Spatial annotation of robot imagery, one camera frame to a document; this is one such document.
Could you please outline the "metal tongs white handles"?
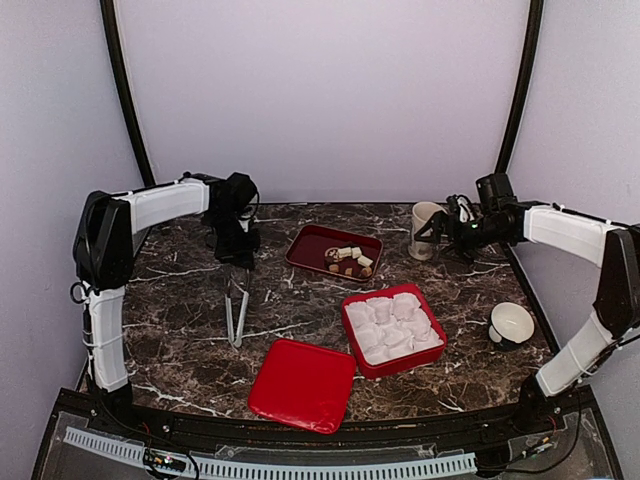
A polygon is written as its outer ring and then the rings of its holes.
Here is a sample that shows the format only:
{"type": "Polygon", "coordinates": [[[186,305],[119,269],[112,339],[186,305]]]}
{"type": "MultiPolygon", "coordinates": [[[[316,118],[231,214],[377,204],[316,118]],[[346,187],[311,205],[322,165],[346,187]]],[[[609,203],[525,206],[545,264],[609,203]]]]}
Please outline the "metal tongs white handles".
{"type": "Polygon", "coordinates": [[[237,281],[234,278],[236,271],[237,268],[232,266],[224,269],[223,293],[227,341],[233,348],[239,349],[243,344],[244,328],[249,307],[251,272],[248,269],[242,270],[244,278],[237,281]],[[240,294],[237,311],[234,310],[234,291],[240,294]]]}

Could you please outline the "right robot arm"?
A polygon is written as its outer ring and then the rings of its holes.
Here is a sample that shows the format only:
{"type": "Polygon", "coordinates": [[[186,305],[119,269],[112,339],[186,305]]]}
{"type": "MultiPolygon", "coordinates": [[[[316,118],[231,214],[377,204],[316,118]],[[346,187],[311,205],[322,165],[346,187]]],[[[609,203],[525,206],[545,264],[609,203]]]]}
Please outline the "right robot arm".
{"type": "Polygon", "coordinates": [[[573,300],[585,320],[562,348],[520,388],[510,424],[521,434],[545,422],[557,398],[579,387],[639,327],[639,228],[579,213],[557,204],[514,198],[485,204],[480,213],[456,196],[432,207],[411,228],[412,239],[436,252],[471,263],[476,250],[494,243],[532,243],[575,259],[575,272],[589,274],[589,292],[573,300]]]}

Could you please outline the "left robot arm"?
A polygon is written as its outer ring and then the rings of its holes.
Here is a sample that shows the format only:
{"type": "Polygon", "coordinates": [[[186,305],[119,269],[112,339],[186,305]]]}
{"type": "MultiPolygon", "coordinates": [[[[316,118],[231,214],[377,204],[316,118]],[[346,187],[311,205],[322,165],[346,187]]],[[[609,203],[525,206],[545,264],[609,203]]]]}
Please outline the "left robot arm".
{"type": "Polygon", "coordinates": [[[74,303],[83,307],[83,344],[88,357],[88,388],[102,407],[101,417],[120,436],[141,427],[132,407],[125,365],[123,303],[134,270],[134,237],[184,216],[198,215],[209,227],[215,259],[251,273],[260,247],[254,217],[260,194],[250,176],[227,178],[186,172],[181,178],[139,190],[94,191],[85,201],[73,243],[74,303]]]}

